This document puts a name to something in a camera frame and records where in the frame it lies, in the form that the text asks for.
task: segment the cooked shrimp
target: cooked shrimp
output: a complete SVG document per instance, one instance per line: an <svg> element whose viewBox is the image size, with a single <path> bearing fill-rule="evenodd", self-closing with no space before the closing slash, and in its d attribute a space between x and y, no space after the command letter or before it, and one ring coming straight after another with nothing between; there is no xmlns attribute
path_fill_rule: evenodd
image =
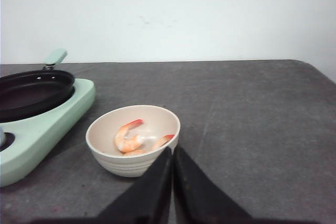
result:
<svg viewBox="0 0 336 224"><path fill-rule="evenodd" d="M139 155L146 153L145 150L134 150L133 152L126 152L124 153L124 156L132 156L132 155Z"/></svg>
<svg viewBox="0 0 336 224"><path fill-rule="evenodd" d="M151 151L156 150L158 148L160 148L162 145L164 145L165 143L167 143L170 139L172 139L174 137L174 134L172 135L166 135L163 138L159 139L151 148Z"/></svg>
<svg viewBox="0 0 336 224"><path fill-rule="evenodd" d="M138 148L142 143L142 139L139 138L139 135L135 135L131 139L125 139L128 131L141 125L143 121L141 119L130 122L123 127L121 127L114 137L114 142L117 148L122 152L131 152Z"/></svg>

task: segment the black frying pan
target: black frying pan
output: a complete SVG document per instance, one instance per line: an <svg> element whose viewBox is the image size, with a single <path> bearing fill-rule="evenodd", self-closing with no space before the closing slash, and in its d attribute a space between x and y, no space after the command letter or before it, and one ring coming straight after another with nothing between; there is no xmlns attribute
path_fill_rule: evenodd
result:
<svg viewBox="0 0 336 224"><path fill-rule="evenodd" d="M72 74L54 70L67 52L54 51L43 70L12 74L0 78L0 122L16 121L51 110L68 100L74 92Z"/></svg>

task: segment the white wall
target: white wall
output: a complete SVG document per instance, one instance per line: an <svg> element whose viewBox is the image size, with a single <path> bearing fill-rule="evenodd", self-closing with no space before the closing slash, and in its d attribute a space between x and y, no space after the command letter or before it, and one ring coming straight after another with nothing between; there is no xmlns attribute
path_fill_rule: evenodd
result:
<svg viewBox="0 0 336 224"><path fill-rule="evenodd" d="M336 81L336 0L1 0L1 63L299 59Z"/></svg>

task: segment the stove knob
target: stove knob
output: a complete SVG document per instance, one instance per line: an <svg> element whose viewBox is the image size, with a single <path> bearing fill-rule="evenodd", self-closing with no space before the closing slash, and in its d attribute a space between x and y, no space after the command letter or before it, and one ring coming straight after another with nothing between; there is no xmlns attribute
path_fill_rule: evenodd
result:
<svg viewBox="0 0 336 224"><path fill-rule="evenodd" d="M0 126L0 146L3 146L5 142L6 142L6 135L2 130L2 127Z"/></svg>

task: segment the bowl rim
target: bowl rim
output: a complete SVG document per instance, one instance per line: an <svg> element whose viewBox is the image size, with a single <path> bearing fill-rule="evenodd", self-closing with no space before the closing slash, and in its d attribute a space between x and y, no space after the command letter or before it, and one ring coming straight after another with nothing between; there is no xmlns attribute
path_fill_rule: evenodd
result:
<svg viewBox="0 0 336 224"><path fill-rule="evenodd" d="M97 123L97 121L99 121L103 116L106 116L107 114L110 114L110 113L112 113L114 111L129 109L129 108L133 108L133 107L155 107L157 109L164 110L164 111L168 112L169 114L171 114L176 119L176 121L177 121L177 130L175 131L175 134L174 134L173 138L171 140L169 140L167 143L165 143L164 145L162 145L160 148L158 148L158 149L156 149L154 151L149 151L149 152L146 152L146 153L143 153L143 154L132 155L132 156L117 156L117 155L107 154L107 153L101 152L100 150L98 150L98 149L96 149L95 147L92 146L92 144L89 141L89 132L90 132L91 128ZM170 110L168 110L166 108L160 107L160 106L156 106L156 105L138 104L138 105L124 106L124 107L121 107L121 108L117 108L115 110L111 110L111 111L106 112L105 114L101 115L97 119L95 119L90 124L90 126L88 127L88 129L86 130L85 140L86 140L87 145L90 147L90 149L92 151L96 152L97 154L100 154L100 155L105 156L105 157L112 157L112 158L119 158L119 159L129 159L129 158L147 156L149 154L152 154L152 153L155 153L155 152L159 152L160 150L163 150L164 148L166 148L169 145L170 142L174 141L178 137L178 135L180 133L180 129L181 129L180 119L172 111L170 111Z"/></svg>

